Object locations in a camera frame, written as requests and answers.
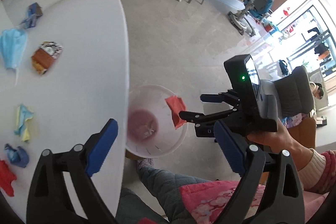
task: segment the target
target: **hand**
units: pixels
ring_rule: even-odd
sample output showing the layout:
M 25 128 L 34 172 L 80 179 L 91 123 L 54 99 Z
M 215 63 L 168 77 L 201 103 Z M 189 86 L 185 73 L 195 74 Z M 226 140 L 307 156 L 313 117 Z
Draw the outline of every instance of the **hand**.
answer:
M 247 138 L 252 142 L 269 146 L 273 153 L 279 153 L 284 149 L 288 150 L 296 141 L 280 119 L 277 124 L 278 132 L 253 132 Z
M 279 153 L 284 149 L 288 150 L 296 169 L 300 171 L 310 162 L 313 151 L 294 140 L 280 119 L 278 119 L 277 124 L 278 132 L 254 132 L 247 138 L 252 142 L 268 145 L 273 153 Z

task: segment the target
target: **white table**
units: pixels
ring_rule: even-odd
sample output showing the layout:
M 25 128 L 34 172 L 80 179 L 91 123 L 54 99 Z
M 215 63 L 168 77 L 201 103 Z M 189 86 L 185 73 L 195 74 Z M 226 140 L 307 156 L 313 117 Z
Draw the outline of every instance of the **white table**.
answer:
M 37 2 L 43 9 L 35 28 L 27 30 L 28 45 L 14 87 L 15 72 L 0 61 L 0 158 L 5 143 L 23 146 L 30 156 L 25 169 L 9 165 L 17 175 L 15 196 L 5 197 L 25 221 L 31 179 L 45 148 L 53 153 L 84 144 L 109 118 L 117 120 L 118 137 L 99 173 L 92 180 L 107 207 L 115 215 L 124 166 L 129 87 L 128 36 L 120 0 L 3 0 L 0 31 L 17 26 L 27 7 Z M 43 41 L 55 41 L 64 50 L 53 67 L 38 75 L 30 57 Z M 31 107 L 31 141 L 15 136 L 15 112 L 19 104 Z M 70 176 L 66 176 L 67 185 Z M 84 216 L 77 200 L 76 212 Z

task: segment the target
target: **silver screw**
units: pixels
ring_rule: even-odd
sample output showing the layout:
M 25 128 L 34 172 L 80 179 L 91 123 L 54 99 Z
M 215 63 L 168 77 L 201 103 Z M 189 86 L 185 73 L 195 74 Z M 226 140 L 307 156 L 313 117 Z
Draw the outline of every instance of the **silver screw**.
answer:
M 83 149 L 83 145 L 81 144 L 76 144 L 73 148 L 73 150 L 75 150 L 76 152 L 79 152 Z
M 289 155 L 290 155 L 288 150 L 282 150 L 282 154 L 286 157 L 289 157 Z
M 255 144 L 250 145 L 249 148 L 253 152 L 257 152 L 259 150 L 259 148 Z
M 43 152 L 42 152 L 42 156 L 48 156 L 50 154 L 50 150 L 49 149 L 45 149 L 45 150 L 43 150 Z

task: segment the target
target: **sleeve cuff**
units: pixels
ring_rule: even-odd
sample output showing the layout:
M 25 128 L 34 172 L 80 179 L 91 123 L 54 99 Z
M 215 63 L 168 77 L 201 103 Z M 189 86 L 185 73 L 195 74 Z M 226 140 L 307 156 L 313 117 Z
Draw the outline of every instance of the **sleeve cuff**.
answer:
M 304 189 L 314 187 L 317 182 L 319 182 L 326 167 L 326 158 L 317 153 L 314 149 L 310 150 L 313 151 L 313 157 L 307 166 L 298 172 Z

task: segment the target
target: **pink sweater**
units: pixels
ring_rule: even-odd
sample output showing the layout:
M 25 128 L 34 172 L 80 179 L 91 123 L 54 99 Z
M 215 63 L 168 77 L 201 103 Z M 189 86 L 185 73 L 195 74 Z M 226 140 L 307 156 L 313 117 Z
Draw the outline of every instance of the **pink sweater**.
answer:
M 324 202 L 336 181 L 336 151 L 322 155 L 312 149 L 313 157 L 308 165 L 298 172 L 303 185 L 305 222 L 307 222 Z M 179 188 L 185 208 L 197 224 L 212 224 L 224 209 L 238 181 L 211 181 L 181 186 Z M 246 215 L 254 215 L 258 209 L 265 186 L 260 185 Z M 155 224 L 143 219 L 141 224 Z

